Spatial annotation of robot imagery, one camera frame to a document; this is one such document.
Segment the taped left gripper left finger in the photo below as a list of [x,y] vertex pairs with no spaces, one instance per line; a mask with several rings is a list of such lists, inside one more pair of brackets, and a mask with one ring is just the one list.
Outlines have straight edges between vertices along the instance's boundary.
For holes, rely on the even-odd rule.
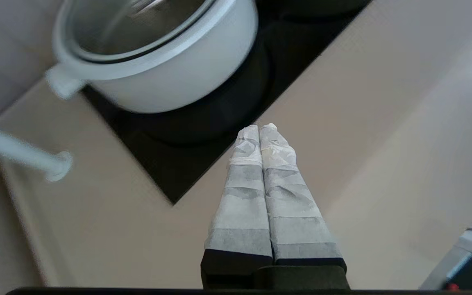
[[256,125],[238,132],[222,198],[204,243],[204,287],[251,287],[273,265],[263,162]]

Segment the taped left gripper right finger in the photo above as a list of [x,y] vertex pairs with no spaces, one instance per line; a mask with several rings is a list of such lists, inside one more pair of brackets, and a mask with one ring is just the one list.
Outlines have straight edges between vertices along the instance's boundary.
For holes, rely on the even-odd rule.
[[347,270],[335,237],[297,166],[295,150],[272,123],[260,129],[260,149],[274,263]]

